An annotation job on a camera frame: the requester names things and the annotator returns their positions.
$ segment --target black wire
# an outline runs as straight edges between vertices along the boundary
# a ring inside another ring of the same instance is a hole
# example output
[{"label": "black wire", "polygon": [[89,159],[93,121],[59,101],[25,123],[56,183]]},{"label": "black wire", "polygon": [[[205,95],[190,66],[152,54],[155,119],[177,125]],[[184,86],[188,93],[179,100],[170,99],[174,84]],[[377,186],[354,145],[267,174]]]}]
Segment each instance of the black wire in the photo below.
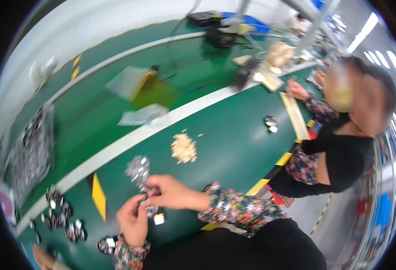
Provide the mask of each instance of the black wire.
[{"label": "black wire", "polygon": [[198,6],[199,6],[200,3],[201,3],[201,0],[195,0],[194,6],[191,8],[191,10],[190,10],[188,13],[186,13],[186,15],[184,16],[184,18],[182,18],[182,19],[179,21],[179,23],[174,27],[174,29],[171,31],[171,33],[170,33],[170,35],[169,35],[169,40],[168,40],[168,42],[166,43],[166,52],[167,52],[167,54],[168,54],[168,57],[171,59],[171,66],[172,66],[173,69],[174,69],[174,74],[171,75],[171,76],[169,76],[169,77],[167,77],[167,78],[164,78],[163,80],[167,80],[167,79],[173,78],[173,77],[177,74],[177,70],[179,69],[179,67],[178,67],[178,65],[177,65],[177,63],[176,63],[176,61],[174,60],[173,52],[172,52],[172,50],[171,50],[171,42],[173,41],[172,37],[174,36],[175,32],[180,28],[180,26],[181,26],[182,23],[185,21],[185,19],[189,16],[189,14],[191,14],[192,12],[195,11],[195,9],[198,8]]}]

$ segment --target black pants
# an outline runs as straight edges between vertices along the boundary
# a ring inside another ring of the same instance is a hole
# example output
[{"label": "black pants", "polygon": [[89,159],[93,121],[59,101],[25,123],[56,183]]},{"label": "black pants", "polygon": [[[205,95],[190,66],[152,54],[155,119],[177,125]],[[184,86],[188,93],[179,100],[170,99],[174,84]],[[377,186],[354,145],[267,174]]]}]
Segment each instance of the black pants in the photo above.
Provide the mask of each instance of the black pants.
[{"label": "black pants", "polygon": [[270,179],[268,185],[279,195],[290,198],[301,198],[311,195],[319,195],[324,193],[334,192],[332,186],[315,184],[307,185],[303,182],[297,181],[290,176],[284,167],[273,177],[267,174],[264,178]]}]

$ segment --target wood chip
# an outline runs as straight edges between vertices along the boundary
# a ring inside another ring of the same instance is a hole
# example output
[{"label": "wood chip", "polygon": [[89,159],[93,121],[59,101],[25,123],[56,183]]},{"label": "wood chip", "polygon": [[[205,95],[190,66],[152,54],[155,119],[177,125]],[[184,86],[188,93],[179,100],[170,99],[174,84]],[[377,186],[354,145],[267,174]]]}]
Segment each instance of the wood chip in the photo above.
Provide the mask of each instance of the wood chip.
[{"label": "wood chip", "polygon": [[194,162],[196,160],[195,141],[186,133],[176,134],[173,137],[175,140],[171,143],[171,150],[173,158],[177,158],[177,164],[186,163],[188,161]]}]

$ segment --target white wall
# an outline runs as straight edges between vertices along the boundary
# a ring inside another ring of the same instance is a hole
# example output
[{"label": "white wall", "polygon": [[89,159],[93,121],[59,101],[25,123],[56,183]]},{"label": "white wall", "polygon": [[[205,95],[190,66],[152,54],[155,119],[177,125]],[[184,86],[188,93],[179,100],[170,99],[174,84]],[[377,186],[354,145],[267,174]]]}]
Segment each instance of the white wall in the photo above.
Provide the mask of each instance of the white wall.
[{"label": "white wall", "polygon": [[[196,11],[234,12],[240,0],[202,0]],[[179,19],[194,0],[68,0],[39,21],[15,48],[0,78],[0,133],[8,133],[35,87],[29,78],[34,62],[51,57],[58,68],[82,51],[130,29]],[[296,12],[279,0],[253,0],[246,12],[266,23],[279,24]]]}]

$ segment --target blue bin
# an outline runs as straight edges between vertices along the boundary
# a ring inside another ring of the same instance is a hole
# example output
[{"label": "blue bin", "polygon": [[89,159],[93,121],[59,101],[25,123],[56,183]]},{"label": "blue bin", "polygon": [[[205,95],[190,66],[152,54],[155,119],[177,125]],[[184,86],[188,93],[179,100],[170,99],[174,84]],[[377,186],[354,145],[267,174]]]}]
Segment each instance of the blue bin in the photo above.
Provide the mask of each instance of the blue bin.
[{"label": "blue bin", "polygon": [[[223,12],[222,16],[224,19],[231,18],[234,16],[236,13],[234,12]],[[243,21],[253,27],[255,27],[255,31],[251,31],[251,33],[260,33],[260,34],[267,34],[270,30],[271,27],[268,26],[265,23],[260,22],[259,20],[255,19],[252,16],[249,15],[243,15]]]},{"label": "blue bin", "polygon": [[315,5],[315,7],[318,9],[321,9],[322,5],[324,4],[321,0],[311,0],[311,1]]}]

